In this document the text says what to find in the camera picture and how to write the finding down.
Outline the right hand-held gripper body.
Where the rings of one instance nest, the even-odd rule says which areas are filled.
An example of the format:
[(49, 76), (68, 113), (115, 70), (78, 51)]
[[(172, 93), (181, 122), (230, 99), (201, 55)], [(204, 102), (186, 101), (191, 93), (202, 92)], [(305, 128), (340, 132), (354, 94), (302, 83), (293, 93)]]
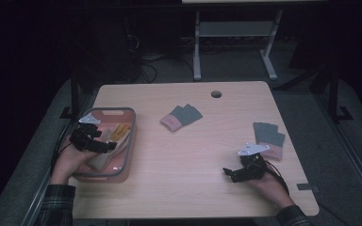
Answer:
[(238, 151), (242, 165), (242, 169), (239, 170), (237, 176), (239, 182), (261, 179), (263, 177), (267, 165), (261, 153), (267, 151), (269, 148), (269, 145), (247, 143)]

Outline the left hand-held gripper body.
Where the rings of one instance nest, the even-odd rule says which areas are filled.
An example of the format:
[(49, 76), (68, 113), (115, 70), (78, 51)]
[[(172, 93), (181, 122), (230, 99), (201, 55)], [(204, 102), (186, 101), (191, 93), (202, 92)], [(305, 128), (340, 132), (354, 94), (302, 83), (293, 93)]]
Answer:
[(70, 135), (69, 141), (78, 151), (88, 150), (91, 152), (99, 150), (101, 141), (98, 138), (102, 135), (99, 127), (94, 123), (80, 122)]

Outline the pink plastic bin grey rim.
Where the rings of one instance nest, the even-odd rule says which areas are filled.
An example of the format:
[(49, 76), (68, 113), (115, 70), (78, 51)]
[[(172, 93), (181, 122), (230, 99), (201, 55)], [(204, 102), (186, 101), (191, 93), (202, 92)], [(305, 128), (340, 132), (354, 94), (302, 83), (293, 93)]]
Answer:
[[(103, 133), (107, 127), (112, 127), (117, 123), (125, 123), (130, 126), (131, 130), (128, 134), (127, 148), (123, 152), (123, 159), (116, 157), (103, 171), (98, 171), (89, 166), (88, 160), (74, 173), (74, 178), (84, 183), (121, 183), (125, 181), (128, 177), (129, 165), (132, 158), (133, 136), (136, 131), (135, 111), (130, 107), (96, 107), (88, 110), (78, 120), (73, 130), (78, 127), (80, 122), (96, 124), (102, 132), (102, 135), (98, 138), (101, 142), (104, 142)], [(67, 135), (61, 143), (60, 151), (64, 147), (65, 142), (69, 141), (71, 133)]]

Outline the person's right hand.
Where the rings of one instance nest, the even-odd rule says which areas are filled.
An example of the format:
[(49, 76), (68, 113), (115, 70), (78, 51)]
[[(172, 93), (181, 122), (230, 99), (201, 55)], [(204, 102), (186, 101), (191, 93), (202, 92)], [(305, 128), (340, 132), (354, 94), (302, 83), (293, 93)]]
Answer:
[(295, 204), (276, 178), (265, 172), (259, 180), (250, 180), (247, 184), (256, 189), (265, 199), (273, 203), (279, 210)]

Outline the person's left hand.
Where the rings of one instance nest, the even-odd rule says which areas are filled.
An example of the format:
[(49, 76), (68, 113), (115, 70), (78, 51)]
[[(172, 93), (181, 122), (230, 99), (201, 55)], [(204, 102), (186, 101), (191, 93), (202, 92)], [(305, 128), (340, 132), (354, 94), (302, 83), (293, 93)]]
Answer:
[(67, 185), (73, 173), (76, 172), (82, 164), (97, 155), (98, 153), (88, 150), (79, 151), (73, 143), (66, 141), (54, 165), (49, 184)]

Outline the grey and pink fingerless glove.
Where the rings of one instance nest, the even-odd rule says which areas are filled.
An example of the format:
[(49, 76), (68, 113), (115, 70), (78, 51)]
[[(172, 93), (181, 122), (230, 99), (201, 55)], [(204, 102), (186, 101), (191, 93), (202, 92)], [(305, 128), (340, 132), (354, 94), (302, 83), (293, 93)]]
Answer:
[(200, 120), (203, 115), (192, 105), (178, 105), (171, 113), (164, 116), (160, 123), (171, 132)]
[(263, 156), (271, 159), (281, 160), (283, 157), (283, 145), (286, 136), (278, 132), (278, 126), (266, 122), (254, 122), (255, 141), (258, 145), (269, 146)]

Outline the grey tape strip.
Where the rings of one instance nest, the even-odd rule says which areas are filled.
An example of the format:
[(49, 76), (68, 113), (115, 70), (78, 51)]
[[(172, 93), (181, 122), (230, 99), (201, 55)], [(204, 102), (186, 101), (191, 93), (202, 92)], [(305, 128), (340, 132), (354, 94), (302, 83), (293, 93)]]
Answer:
[(311, 184), (297, 184), (296, 185), (299, 190), (311, 190), (313, 193), (320, 192), (319, 188), (317, 186), (313, 186)]

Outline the grey metal stand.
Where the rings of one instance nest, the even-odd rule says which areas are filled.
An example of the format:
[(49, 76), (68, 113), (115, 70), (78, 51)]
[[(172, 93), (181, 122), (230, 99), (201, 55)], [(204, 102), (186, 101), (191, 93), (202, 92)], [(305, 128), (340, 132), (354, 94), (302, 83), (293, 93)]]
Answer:
[(200, 20), (200, 12), (195, 13), (194, 51), (192, 55), (193, 80), (202, 79), (200, 60), (200, 38), (241, 38), (265, 37), (267, 46), (259, 51), (268, 77), (271, 80), (278, 78), (270, 59), (272, 46), (283, 15), (283, 10), (276, 12), (272, 21), (247, 21), (247, 22), (204, 22)]

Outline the black metal post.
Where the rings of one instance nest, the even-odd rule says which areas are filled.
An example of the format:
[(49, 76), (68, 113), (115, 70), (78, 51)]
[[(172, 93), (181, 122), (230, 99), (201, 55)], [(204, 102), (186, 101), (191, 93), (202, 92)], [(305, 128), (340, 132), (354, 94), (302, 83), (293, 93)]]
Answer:
[(340, 121), (351, 121), (351, 113), (346, 106), (340, 106), (338, 100), (338, 71), (336, 62), (332, 63), (328, 69), (329, 72), (329, 94), (328, 94), (328, 113), (334, 123)]
[(76, 72), (73, 71), (70, 79), (71, 104), (61, 111), (61, 119), (75, 121), (79, 114), (79, 87)]

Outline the aluminium frame rail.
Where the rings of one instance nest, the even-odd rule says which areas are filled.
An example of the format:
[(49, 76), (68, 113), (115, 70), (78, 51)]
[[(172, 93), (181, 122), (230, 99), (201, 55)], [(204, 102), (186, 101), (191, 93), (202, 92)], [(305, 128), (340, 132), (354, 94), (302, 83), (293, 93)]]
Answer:
[(362, 185), (362, 161), (359, 158), (359, 155), (354, 148), (354, 145), (349, 140), (347, 134), (343, 131), (342, 127), (340, 126), (340, 120), (337, 116), (333, 116), (328, 108), (328, 103), (325, 99), (321, 96), (316, 94), (315, 100), (320, 106), (322, 113), (325, 115), (326, 119), (330, 123), (331, 128), (334, 130), (334, 133), (337, 135), (339, 142), (341, 143), (347, 158), (349, 159), (354, 172), (356, 174), (357, 179), (359, 180), (360, 184)]
[(31, 147), (27, 149), (31, 152), (31, 158), (25, 161), (25, 166), (37, 175), (37, 178), (26, 177), (27, 181), (23, 182), (23, 185), (30, 187), (31, 191), (26, 193), (30, 198), (30, 204), (26, 207), (20, 226), (34, 226), (50, 180), (53, 159), (77, 119), (92, 107), (95, 98), (95, 94), (79, 96), (79, 114), (75, 121), (60, 118), (63, 108), (71, 104), (71, 97), (65, 102), (61, 99), (54, 100), (54, 107), (49, 108), (47, 116), (42, 119), (42, 131), (37, 130), (31, 140)]

